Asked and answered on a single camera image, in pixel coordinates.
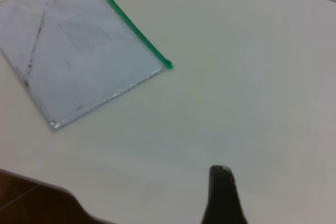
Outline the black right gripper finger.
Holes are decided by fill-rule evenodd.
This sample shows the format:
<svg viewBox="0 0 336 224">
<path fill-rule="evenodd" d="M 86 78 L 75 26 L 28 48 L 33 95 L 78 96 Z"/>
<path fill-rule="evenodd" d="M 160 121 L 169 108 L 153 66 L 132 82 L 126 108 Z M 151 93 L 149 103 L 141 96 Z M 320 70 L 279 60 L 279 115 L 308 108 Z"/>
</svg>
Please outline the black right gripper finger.
<svg viewBox="0 0 336 224">
<path fill-rule="evenodd" d="M 202 223 L 248 223 L 234 175 L 227 166 L 213 165 L 209 170 L 208 202 Z"/>
</svg>

